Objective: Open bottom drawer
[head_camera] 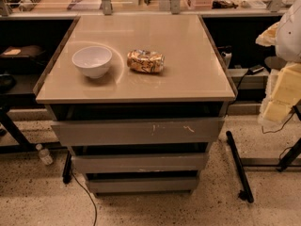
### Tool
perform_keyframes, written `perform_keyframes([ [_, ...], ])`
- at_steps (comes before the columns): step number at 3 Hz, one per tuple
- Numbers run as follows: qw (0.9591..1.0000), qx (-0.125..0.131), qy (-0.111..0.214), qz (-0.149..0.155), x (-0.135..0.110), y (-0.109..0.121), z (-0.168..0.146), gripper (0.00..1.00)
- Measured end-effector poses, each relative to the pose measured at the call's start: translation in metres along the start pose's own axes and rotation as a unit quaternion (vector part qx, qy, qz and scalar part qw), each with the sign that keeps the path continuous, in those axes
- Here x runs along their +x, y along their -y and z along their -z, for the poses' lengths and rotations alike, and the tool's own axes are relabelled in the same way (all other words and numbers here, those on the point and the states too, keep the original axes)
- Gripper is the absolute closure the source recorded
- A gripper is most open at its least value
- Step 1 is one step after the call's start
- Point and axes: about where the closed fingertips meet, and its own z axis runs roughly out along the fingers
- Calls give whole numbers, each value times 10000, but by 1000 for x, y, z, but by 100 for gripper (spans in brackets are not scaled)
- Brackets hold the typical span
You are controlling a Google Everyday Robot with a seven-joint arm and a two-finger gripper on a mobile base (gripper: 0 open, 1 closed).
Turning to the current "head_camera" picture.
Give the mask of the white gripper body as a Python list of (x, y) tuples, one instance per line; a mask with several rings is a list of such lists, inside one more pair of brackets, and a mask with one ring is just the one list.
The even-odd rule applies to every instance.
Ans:
[(301, 64), (287, 62), (280, 71), (272, 69), (265, 94), (261, 103), (259, 124), (283, 123), (293, 106), (301, 101)]

